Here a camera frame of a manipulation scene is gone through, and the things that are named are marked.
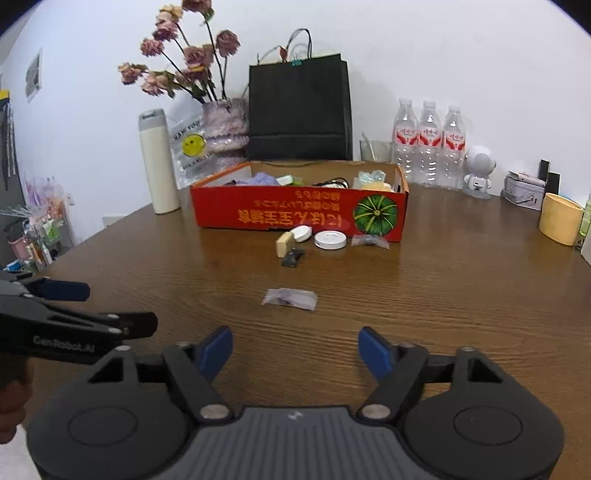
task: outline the vase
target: vase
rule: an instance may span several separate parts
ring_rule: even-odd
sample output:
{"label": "vase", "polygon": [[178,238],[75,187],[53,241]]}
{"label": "vase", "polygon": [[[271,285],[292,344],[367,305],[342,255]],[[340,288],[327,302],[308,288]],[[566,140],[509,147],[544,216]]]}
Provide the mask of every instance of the vase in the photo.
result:
{"label": "vase", "polygon": [[246,102],[243,99],[205,103],[203,129],[207,159],[212,162],[214,173],[246,161],[249,138]]}

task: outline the gray ribbed panel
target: gray ribbed panel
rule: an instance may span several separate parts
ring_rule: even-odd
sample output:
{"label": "gray ribbed panel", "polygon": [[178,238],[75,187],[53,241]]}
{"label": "gray ribbed panel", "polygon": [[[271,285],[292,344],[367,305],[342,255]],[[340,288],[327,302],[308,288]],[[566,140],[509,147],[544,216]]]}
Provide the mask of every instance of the gray ribbed panel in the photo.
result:
{"label": "gray ribbed panel", "polygon": [[154,479],[437,480],[392,431],[357,423],[345,407],[246,408],[233,424],[199,431]]}

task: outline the metal bolt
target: metal bolt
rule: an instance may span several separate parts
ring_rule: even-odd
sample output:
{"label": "metal bolt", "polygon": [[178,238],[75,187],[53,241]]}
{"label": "metal bolt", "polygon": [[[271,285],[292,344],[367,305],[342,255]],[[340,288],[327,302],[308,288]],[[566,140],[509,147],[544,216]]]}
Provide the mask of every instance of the metal bolt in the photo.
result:
{"label": "metal bolt", "polygon": [[386,405],[370,403],[361,409],[361,415],[370,420],[383,420],[390,416],[390,409]]}
{"label": "metal bolt", "polygon": [[222,420],[230,415],[230,409],[221,403],[211,403],[205,405],[199,413],[206,420]]}

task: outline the white round lid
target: white round lid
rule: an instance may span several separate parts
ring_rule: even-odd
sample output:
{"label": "white round lid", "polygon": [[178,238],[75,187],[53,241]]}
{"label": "white round lid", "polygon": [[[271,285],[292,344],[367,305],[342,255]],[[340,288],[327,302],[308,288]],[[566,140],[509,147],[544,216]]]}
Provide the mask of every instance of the white round lid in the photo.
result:
{"label": "white round lid", "polygon": [[298,243],[305,242],[312,236],[312,227],[307,225],[298,225],[290,231],[294,234],[294,240]]}
{"label": "white round lid", "polygon": [[338,250],[347,245],[347,236],[342,232],[326,230],[315,234],[314,244],[324,250]]}

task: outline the bouquet of dried roses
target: bouquet of dried roses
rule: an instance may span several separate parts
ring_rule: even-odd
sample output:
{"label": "bouquet of dried roses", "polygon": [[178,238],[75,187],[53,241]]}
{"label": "bouquet of dried roses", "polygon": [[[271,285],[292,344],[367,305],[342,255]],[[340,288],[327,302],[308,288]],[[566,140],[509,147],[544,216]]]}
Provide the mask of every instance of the bouquet of dried roses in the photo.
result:
{"label": "bouquet of dried roses", "polygon": [[[185,11],[198,12],[203,15],[204,25],[207,27],[211,43],[200,47],[189,43],[180,26],[180,20]],[[145,38],[140,45],[140,50],[146,57],[164,55],[176,71],[150,70],[144,64],[124,63],[119,65],[123,84],[131,85],[142,77],[144,83],[141,89],[149,95],[168,93],[170,98],[174,98],[176,90],[185,90],[201,103],[205,103],[206,98],[210,101],[217,101],[216,86],[213,83],[210,69],[215,61],[219,69],[222,88],[220,100],[227,100],[228,57],[236,53],[240,42],[238,37],[229,30],[222,30],[214,41],[209,25],[213,13],[211,0],[183,0],[180,7],[177,5],[162,7],[156,17],[156,30],[152,33],[152,38]],[[178,39],[179,34],[182,37],[181,42]],[[174,42],[178,45],[183,52],[184,67],[179,68],[166,55],[164,42]]]}

